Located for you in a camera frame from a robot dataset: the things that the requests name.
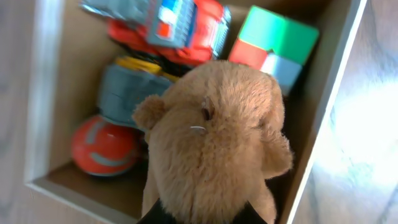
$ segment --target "teddy bear's head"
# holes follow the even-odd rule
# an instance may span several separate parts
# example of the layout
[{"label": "teddy bear's head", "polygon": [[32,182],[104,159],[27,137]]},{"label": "teddy bear's head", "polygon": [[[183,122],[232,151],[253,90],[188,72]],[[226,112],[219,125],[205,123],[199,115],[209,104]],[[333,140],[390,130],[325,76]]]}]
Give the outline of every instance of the teddy bear's head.
[{"label": "teddy bear's head", "polygon": [[214,61],[188,72],[133,114],[166,211],[184,222],[231,220],[264,179],[292,165],[282,135],[277,82],[244,65]]}]

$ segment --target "plush toy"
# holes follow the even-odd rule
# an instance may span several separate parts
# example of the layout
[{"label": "plush toy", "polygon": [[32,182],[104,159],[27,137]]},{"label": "plush toy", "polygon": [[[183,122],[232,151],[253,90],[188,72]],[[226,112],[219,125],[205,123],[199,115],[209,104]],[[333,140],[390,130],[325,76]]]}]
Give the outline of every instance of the plush toy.
[{"label": "plush toy", "polygon": [[143,217],[160,201],[178,223],[231,223],[250,205],[274,223],[264,179],[287,172],[293,155],[281,133],[280,88],[270,75],[208,62],[163,96],[147,97],[133,119],[149,145]]}]

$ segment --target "wooden table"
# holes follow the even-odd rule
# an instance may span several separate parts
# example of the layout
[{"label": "wooden table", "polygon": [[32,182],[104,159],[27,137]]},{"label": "wooden table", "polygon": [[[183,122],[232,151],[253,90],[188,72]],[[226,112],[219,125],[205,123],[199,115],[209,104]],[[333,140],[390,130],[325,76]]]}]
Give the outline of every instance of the wooden table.
[{"label": "wooden table", "polygon": [[368,1],[294,219],[398,223],[398,1]]},{"label": "wooden table", "polygon": [[[22,185],[34,1],[19,2],[0,1],[0,223],[99,223]],[[398,223],[396,21],[397,0],[369,0],[295,223]]]}]

